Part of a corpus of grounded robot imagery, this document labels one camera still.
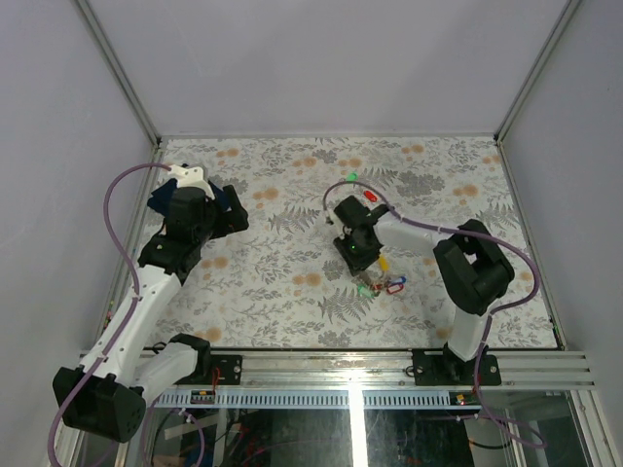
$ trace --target floral tablecloth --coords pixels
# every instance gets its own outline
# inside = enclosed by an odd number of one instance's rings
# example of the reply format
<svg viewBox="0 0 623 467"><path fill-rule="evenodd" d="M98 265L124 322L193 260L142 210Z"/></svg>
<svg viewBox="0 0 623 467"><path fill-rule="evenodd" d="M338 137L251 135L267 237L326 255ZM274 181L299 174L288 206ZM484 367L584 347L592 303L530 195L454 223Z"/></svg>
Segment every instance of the floral tablecloth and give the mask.
<svg viewBox="0 0 623 467"><path fill-rule="evenodd" d="M332 245L322 215L327 187L355 172L400 212L456 227L469 218L526 249L500 157L488 137L172 139L163 161L200 163L219 186L233 184L249 213L243 233L209 241L202 261L171 301L152 341L178 332L218 346L431 347L452 332L454 305L433 258L387 248L405 289L360 296ZM331 205L348 195L338 189ZM375 203L360 197L370 207ZM142 241L161 225L150 212ZM532 276L509 253L516 279L504 298L531 289ZM554 347L542 299L495 317L492 347Z"/></svg>

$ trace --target table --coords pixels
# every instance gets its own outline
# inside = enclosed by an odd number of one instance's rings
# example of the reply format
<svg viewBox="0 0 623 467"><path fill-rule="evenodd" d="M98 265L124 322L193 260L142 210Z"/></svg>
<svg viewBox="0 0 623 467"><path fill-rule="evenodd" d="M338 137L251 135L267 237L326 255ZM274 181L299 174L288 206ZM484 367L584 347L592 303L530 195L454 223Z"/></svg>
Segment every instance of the table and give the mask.
<svg viewBox="0 0 623 467"><path fill-rule="evenodd" d="M399 212L456 227L481 220L493 235L527 251L500 155L491 137L169 139L163 161L200 163L218 186L233 184L249 213L243 233L209 241L202 261L171 301L150 340L183 332L217 346L438 347L452 332L454 304L433 258L387 248L405 290L359 296L332 245L321 198L352 172L383 191ZM330 205L357 195L338 189ZM162 217L146 216L142 244ZM505 301L528 293L516 271ZM492 347L555 347L542 298L495 316Z"/></svg>

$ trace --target green object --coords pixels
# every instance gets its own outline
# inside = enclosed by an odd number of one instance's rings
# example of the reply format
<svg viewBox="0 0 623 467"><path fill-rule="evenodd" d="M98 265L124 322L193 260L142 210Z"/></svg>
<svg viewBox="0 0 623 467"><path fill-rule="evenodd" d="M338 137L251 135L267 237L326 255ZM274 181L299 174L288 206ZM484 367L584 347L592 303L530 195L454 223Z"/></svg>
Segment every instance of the green object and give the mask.
<svg viewBox="0 0 623 467"><path fill-rule="evenodd" d="M369 299L374 299L374 294L365 285L357 286L357 292L362 297L368 297Z"/></svg>

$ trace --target red object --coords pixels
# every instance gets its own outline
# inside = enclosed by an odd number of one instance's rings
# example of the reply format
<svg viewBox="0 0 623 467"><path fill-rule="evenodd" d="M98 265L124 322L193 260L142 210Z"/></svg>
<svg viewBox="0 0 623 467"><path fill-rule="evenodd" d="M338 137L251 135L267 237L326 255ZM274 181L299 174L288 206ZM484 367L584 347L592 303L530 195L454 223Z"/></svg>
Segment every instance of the red object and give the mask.
<svg viewBox="0 0 623 467"><path fill-rule="evenodd" d="M398 292L400 292L402 289L405 288L405 284L391 284L390 286L388 286L385 291L390 294L397 294Z"/></svg>
<svg viewBox="0 0 623 467"><path fill-rule="evenodd" d="M363 192L363 196L365 196L366 198L370 199L372 202L377 202L379 199L375 196L374 193L366 190L365 192Z"/></svg>

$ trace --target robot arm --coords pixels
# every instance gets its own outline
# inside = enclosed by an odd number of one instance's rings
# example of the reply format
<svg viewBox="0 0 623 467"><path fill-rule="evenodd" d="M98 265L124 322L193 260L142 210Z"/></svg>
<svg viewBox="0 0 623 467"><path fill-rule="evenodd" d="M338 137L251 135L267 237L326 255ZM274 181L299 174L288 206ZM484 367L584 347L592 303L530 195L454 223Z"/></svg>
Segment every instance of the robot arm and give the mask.
<svg viewBox="0 0 623 467"><path fill-rule="evenodd" d="M141 250L137 270L140 293L130 320L132 289L105 332L78 368L61 368L53 387L62 404L98 358L105 359L71 401L63 415L67 426L125 443L141 424L145 409L167 387L182 378L210 380L210 345L195 336L179 334L165 350L136 369L140 352L166 305L180 290L201 259L209 240L248 229L248 215L234 187L214 194L200 167L174 165L166 193L165 233L157 233Z"/></svg>
<svg viewBox="0 0 623 467"><path fill-rule="evenodd" d="M434 255L448 295L457 306L447 343L455 363L450 358L449 365L473 361L489 311L515 276L499 247L474 237L409 226L389 213L384 204L370 211L353 196L340 202L334 214L331 221L338 226L340 236L333 243L353 275L376 262L383 246ZM489 234L481 222L473 219L459 228Z"/></svg>

